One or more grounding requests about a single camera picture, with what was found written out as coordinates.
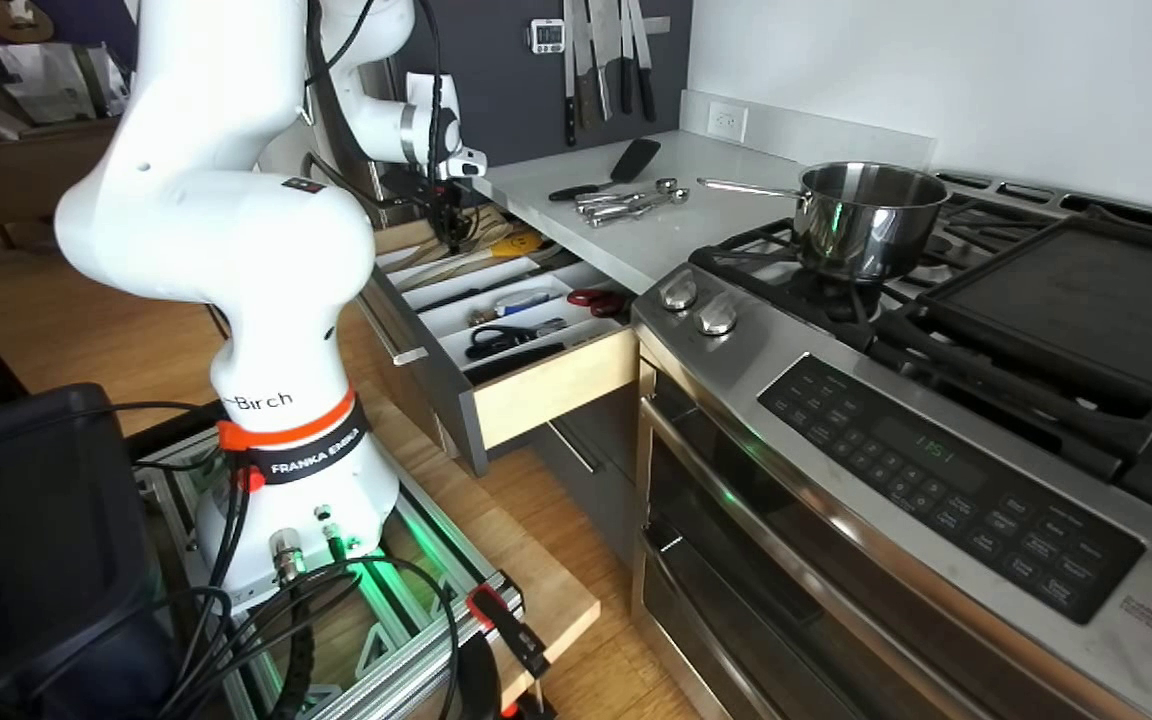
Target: oven door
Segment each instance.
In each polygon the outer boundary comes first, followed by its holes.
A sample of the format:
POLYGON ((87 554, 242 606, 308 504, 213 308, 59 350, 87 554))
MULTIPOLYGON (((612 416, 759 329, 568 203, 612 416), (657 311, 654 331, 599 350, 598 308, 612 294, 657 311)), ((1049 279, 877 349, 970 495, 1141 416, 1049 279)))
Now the oven door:
POLYGON ((640 416, 648 533, 638 611, 692 702, 706 714, 978 714, 814 573, 830 554, 799 554, 764 525, 798 501, 668 386, 640 416))

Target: drawer handle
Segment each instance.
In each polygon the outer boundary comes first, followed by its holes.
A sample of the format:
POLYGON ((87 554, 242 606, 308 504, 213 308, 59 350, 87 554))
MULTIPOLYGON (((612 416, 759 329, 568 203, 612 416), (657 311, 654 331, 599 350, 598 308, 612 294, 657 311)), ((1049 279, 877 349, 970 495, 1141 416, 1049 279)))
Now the drawer handle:
POLYGON ((568 432, 561 432, 561 425, 543 425, 568 451, 571 451, 571 461, 591 477, 591 473, 599 473, 599 461, 588 461, 578 444, 571 444, 571 435, 568 432))
POLYGON ((394 367, 407 367, 407 365, 421 365, 427 354, 427 349, 421 349, 421 343, 415 349, 394 349, 382 314, 366 300, 359 300, 359 308, 366 308, 367 322, 376 329, 372 335, 376 335, 376 343, 394 367))

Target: gas stove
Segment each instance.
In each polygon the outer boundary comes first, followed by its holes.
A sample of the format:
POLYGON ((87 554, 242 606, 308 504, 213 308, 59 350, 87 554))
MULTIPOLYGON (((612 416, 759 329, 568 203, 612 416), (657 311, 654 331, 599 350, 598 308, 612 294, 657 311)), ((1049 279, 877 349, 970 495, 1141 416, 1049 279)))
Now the gas stove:
POLYGON ((1152 213, 940 178, 884 285, 817 275, 793 218, 692 253, 638 300, 646 365, 955 625, 1152 711, 1152 213))

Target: stove knob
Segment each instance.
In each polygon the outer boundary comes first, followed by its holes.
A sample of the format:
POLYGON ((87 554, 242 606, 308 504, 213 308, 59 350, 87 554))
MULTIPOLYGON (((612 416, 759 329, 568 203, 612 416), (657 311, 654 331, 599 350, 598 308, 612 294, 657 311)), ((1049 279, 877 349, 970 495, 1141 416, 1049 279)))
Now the stove knob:
POLYGON ((734 294, 716 294, 700 308, 700 331, 706 335, 728 335, 735 322, 735 300, 734 294))
POLYGON ((697 303, 697 275, 686 268, 681 275, 671 275, 663 286, 662 286, 662 303, 671 308, 671 311, 686 311, 697 303))

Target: griddle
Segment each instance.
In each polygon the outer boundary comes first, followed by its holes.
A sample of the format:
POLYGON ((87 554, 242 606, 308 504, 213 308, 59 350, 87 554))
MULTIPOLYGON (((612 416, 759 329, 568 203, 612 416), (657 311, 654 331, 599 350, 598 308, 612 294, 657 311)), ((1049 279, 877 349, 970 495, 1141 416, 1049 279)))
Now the griddle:
POLYGON ((1053 384, 1152 406, 1152 229, 1065 218, 921 311, 1053 384))

